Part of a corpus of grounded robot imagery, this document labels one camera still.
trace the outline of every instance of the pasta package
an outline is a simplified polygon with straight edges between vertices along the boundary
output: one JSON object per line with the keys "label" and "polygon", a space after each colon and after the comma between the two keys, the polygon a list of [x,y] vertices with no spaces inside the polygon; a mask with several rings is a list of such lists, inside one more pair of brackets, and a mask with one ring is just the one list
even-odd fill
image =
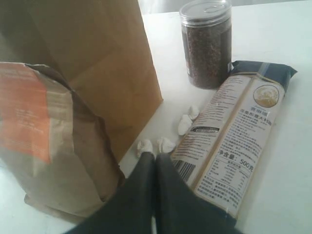
{"label": "pasta package", "polygon": [[283,64],[236,61],[172,154],[182,179],[236,219],[296,71]]}

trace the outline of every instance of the brown paper bag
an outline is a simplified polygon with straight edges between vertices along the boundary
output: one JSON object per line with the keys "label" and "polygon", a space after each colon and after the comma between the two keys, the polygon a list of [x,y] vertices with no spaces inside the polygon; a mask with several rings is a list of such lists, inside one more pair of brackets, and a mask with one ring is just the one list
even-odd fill
{"label": "brown paper bag", "polygon": [[104,122],[58,73],[31,67],[0,63],[0,157],[33,202],[89,216],[124,179]]}
{"label": "brown paper bag", "polygon": [[4,0],[0,18],[0,60],[61,72],[120,161],[162,101],[137,0]]}

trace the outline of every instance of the product label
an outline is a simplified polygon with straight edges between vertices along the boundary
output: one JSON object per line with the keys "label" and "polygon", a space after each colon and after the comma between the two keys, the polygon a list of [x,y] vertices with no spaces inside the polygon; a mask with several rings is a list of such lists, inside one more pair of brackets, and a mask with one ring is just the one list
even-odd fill
{"label": "product label", "polygon": [[224,124],[251,78],[228,78],[196,119],[172,155],[173,164],[182,179],[191,185],[209,155]]}
{"label": "product label", "polygon": [[50,162],[46,92],[30,68],[0,63],[1,147]]}
{"label": "product label", "polygon": [[195,188],[199,197],[232,217],[237,216],[284,97],[279,84],[258,78],[251,82]]}

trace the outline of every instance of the orange label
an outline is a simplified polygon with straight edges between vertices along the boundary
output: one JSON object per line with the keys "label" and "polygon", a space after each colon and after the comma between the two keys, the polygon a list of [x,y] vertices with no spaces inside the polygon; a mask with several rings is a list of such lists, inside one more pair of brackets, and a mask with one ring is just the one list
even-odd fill
{"label": "orange label", "polygon": [[0,145],[49,163],[46,93],[30,68],[0,63]]}

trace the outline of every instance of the barcode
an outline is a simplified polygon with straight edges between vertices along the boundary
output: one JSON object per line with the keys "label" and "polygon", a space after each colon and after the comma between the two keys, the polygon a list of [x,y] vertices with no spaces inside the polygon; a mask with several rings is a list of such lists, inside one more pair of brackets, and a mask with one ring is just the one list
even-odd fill
{"label": "barcode", "polygon": [[182,160],[173,160],[172,163],[176,168],[177,172],[180,174],[181,178],[184,180],[184,182],[188,181],[193,170],[196,167],[195,165],[184,162]]}

